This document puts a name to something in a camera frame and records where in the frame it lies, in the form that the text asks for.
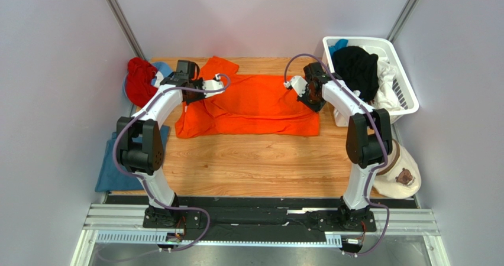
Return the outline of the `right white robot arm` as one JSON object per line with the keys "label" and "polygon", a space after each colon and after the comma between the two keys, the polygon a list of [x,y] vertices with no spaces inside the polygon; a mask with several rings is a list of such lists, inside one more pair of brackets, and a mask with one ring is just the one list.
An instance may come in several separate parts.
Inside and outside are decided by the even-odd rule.
{"label": "right white robot arm", "polygon": [[342,229],[358,229],[371,218],[372,182],[393,150],[389,113],[364,103],[342,80],[326,73],[321,63],[310,63],[303,71],[303,77],[290,81],[298,101],[314,112],[330,103],[347,120],[345,148],[352,163],[351,174],[333,217]]}

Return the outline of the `orange t shirt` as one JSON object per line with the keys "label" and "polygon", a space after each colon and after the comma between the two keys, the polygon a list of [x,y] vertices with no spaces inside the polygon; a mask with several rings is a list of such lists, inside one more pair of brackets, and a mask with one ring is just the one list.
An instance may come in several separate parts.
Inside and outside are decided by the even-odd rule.
{"label": "orange t shirt", "polygon": [[239,74],[239,65],[214,56],[201,68],[209,80],[217,73],[230,77],[218,95],[183,106],[175,123],[178,138],[217,134],[319,135],[320,118],[284,86],[283,76]]}

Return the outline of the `folded blue t shirt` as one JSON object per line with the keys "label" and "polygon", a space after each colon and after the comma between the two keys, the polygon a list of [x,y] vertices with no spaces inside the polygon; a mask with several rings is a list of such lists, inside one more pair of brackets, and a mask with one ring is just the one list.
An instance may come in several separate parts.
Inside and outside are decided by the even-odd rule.
{"label": "folded blue t shirt", "polygon": [[121,173],[113,161],[113,146],[117,133],[113,132],[106,142],[105,154],[99,171],[95,192],[135,191],[142,190],[141,183],[134,177]]}

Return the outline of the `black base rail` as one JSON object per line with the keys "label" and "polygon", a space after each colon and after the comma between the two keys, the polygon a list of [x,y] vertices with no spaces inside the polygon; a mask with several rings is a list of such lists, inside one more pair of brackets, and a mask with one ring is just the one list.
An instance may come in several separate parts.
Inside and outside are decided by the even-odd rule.
{"label": "black base rail", "polygon": [[377,211],[349,221],[336,198],[196,197],[178,198],[183,210],[157,210],[140,195],[110,195],[108,205],[140,208],[141,228],[167,230],[164,241],[322,242],[325,232],[361,235],[377,230]]}

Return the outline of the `beige bear cap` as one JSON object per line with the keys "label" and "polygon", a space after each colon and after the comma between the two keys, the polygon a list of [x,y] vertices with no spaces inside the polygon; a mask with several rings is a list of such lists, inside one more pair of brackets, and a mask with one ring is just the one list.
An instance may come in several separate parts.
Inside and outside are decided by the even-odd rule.
{"label": "beige bear cap", "polygon": [[406,199],[421,188],[421,175],[416,161],[405,147],[396,140],[392,140],[392,144],[387,166],[376,174],[373,188],[382,196]]}

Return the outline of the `light blue cap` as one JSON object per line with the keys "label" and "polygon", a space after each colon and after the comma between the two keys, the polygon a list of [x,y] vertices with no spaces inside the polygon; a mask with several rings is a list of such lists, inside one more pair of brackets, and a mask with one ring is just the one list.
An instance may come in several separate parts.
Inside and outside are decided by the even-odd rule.
{"label": "light blue cap", "polygon": [[173,70],[167,63],[163,61],[157,61],[152,63],[151,65],[157,69],[157,73],[154,79],[151,80],[151,85],[156,88],[159,88],[161,85],[161,81],[164,78],[168,77],[173,72]]}

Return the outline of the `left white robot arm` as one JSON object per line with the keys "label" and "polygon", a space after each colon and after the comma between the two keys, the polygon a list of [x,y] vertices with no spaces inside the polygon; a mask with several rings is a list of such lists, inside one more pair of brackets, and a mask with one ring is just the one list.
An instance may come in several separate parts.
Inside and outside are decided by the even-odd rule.
{"label": "left white robot arm", "polygon": [[179,60],[176,70],[161,82],[156,94],[139,112],[117,121],[114,161],[120,172],[135,177],[147,192],[145,228],[174,228],[182,220],[178,197],[163,173],[165,145],[160,128],[179,104],[203,97],[197,91],[202,87],[199,66]]}

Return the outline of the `white t shirt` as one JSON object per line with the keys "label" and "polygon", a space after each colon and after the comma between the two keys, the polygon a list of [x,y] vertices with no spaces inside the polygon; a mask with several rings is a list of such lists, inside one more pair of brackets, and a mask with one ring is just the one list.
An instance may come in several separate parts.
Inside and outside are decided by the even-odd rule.
{"label": "white t shirt", "polygon": [[363,46],[363,49],[369,54],[378,56],[377,78],[379,88],[374,99],[368,104],[376,109],[386,109],[389,112],[404,110],[393,90],[393,81],[398,74],[398,68],[390,63],[382,48]]}

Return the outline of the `teal blue garment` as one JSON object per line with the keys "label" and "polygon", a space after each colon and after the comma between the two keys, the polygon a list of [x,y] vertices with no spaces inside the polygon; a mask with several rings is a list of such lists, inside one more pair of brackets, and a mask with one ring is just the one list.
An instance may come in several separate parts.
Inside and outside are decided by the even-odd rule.
{"label": "teal blue garment", "polygon": [[336,51],[347,47],[348,45],[348,40],[347,39],[340,39],[338,40],[334,45],[331,45],[328,47],[329,49],[329,55],[332,56]]}

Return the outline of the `white laundry basket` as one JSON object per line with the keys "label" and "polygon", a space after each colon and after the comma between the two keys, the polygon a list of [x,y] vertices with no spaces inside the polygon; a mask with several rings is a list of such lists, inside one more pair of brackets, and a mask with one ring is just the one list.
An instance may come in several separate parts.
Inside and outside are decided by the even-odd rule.
{"label": "white laundry basket", "polygon": [[340,39],[348,40],[347,47],[358,46],[363,48],[363,46],[371,46],[382,48],[389,58],[390,63],[398,68],[398,74],[393,81],[393,90],[399,98],[399,102],[404,110],[389,112],[391,123],[394,123],[400,117],[414,113],[419,109],[419,103],[416,95],[403,69],[402,63],[399,60],[397,52],[390,41],[375,37],[324,37],[322,39],[322,44],[324,46],[322,61],[325,62],[332,71],[334,70],[334,66],[332,64],[332,57],[329,55],[328,47],[334,45]]}

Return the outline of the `black t shirt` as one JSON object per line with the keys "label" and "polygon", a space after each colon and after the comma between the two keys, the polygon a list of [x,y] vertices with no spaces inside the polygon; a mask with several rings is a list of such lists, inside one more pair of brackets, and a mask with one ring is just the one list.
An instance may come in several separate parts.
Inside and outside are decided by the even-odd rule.
{"label": "black t shirt", "polygon": [[348,46],[332,54],[334,71],[351,91],[359,91],[359,98],[371,102],[379,88],[377,62],[379,56],[358,46]]}

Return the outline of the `red t shirt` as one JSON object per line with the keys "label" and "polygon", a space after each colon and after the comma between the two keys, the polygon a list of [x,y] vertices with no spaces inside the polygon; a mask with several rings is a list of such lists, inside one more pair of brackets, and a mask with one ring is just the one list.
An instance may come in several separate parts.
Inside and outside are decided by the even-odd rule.
{"label": "red t shirt", "polygon": [[143,107],[158,91],[158,88],[151,84],[158,70],[151,63],[135,57],[128,62],[127,71],[125,82],[127,98],[134,105]]}

